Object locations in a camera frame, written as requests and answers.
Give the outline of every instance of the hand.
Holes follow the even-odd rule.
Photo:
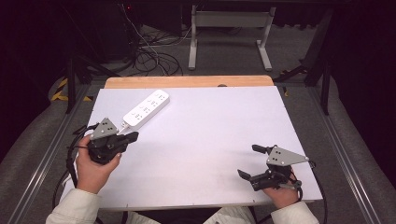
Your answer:
[[[78,156],[76,158],[78,173],[77,189],[97,194],[106,184],[111,172],[120,164],[121,154],[117,154],[106,165],[99,164],[90,158],[90,154],[86,148],[89,142],[90,137],[87,135],[78,143]]]
[[[262,191],[272,199],[274,205],[278,209],[287,207],[298,201],[298,192],[296,189],[268,188]]]

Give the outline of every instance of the metal frame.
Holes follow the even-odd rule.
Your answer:
[[[270,33],[275,11],[275,7],[271,7],[269,12],[196,11],[196,6],[192,6],[189,69],[194,70],[196,65],[197,27],[264,27],[262,39],[257,40],[257,47],[262,56],[265,70],[272,71],[272,65],[265,50],[265,43]]]
[[[33,200],[35,199],[35,196],[40,190],[40,187],[48,171],[50,170],[52,162],[54,161],[56,154],[60,148],[60,145],[62,143],[62,140],[64,138],[64,133],[69,127],[71,120],[77,113],[78,106],[83,101],[89,87],[90,87],[89,85],[83,85],[81,89],[79,89],[76,106],[73,107],[70,113],[64,115],[64,119],[62,120],[59,129],[57,130],[55,136],[52,138],[52,141],[49,144],[49,147],[47,148],[47,151],[44,154],[43,159],[41,159],[41,162],[38,164],[37,168],[33,172],[29,185],[26,187],[26,190],[21,196],[21,199],[18,202],[14,212],[9,218],[8,224],[22,223],[30,206],[33,203]]]
[[[318,109],[325,127],[327,128],[334,154],[340,162],[341,168],[346,175],[346,180],[349,183],[356,200],[358,201],[358,205],[361,208],[361,212],[363,213],[366,222],[373,224],[381,223],[378,214],[376,213],[375,208],[366,192],[366,189],[361,182],[361,178],[358,176],[358,173],[352,165],[352,162],[347,155],[347,151],[344,148],[341,139],[338,137],[337,131],[332,124],[332,120],[325,114],[325,112],[322,111],[318,93],[313,87],[309,87],[308,92]]]

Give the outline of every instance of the metal rail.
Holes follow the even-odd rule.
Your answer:
[[[337,131],[335,130],[332,120],[329,116],[326,116],[323,113],[323,110],[320,106],[319,95],[316,92],[315,88],[308,87],[309,95],[311,96],[312,100],[315,103],[316,108],[320,114],[320,117],[327,128],[327,131],[331,138],[332,149],[334,150],[335,156],[337,157],[338,161],[340,162],[341,168],[346,175],[346,180],[349,183],[349,186],[352,189],[353,194],[358,201],[359,207],[366,219],[367,223],[379,224],[381,221],[369,199],[369,196],[366,193],[366,190],[361,183],[361,179],[359,178],[358,174],[356,173],[355,168],[350,161],[347,151],[344,148],[340,138],[338,137]]]
[[[44,178],[46,177],[50,166],[55,159],[60,144],[62,143],[64,133],[69,127],[72,118],[76,114],[79,104],[83,101],[84,96],[88,91],[88,88],[89,85],[82,85],[81,89],[79,89],[76,105],[73,107],[69,114],[64,115],[64,119],[62,120],[59,129],[57,130],[55,136],[52,138],[52,141],[49,144],[49,147],[47,148],[43,159],[33,172],[32,178],[23,195],[21,196],[21,199],[18,202],[14,212],[12,213],[8,224],[17,224],[23,221],[23,218],[28,212],[29,207],[32,205],[32,202],[35,199],[35,196],[37,195],[41,184],[43,183]]]

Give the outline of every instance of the wrist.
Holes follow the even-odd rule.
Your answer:
[[[98,194],[99,193],[99,189],[98,188],[93,188],[91,186],[87,186],[87,185],[79,184],[79,183],[77,184],[76,189],[84,190],[84,191],[87,191],[87,192],[92,193],[92,194]]]
[[[285,208],[285,207],[288,207],[288,206],[290,206],[290,205],[292,205],[292,204],[294,204],[295,202],[293,202],[293,203],[291,203],[291,202],[287,202],[287,203],[284,203],[284,202],[282,202],[282,203],[275,203],[274,202],[274,205],[275,205],[275,207],[277,208],[277,209],[282,209],[282,208]]]

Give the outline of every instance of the person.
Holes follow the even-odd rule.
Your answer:
[[[121,154],[118,154],[108,164],[102,165],[91,161],[87,145],[90,137],[83,137],[78,143],[78,156],[76,165],[78,172],[78,184],[71,189],[62,201],[47,217],[47,224],[62,223],[94,223],[100,204],[98,192],[106,184],[111,172],[120,164]],[[298,193],[294,189],[264,189],[273,201],[277,210],[271,213],[275,224],[316,224],[318,220],[311,213],[304,202],[297,202]],[[128,224],[158,224],[159,222],[148,217],[141,216],[136,212],[128,212]],[[205,224],[209,223],[233,223],[253,224],[253,215],[247,207],[223,207],[210,217]]]

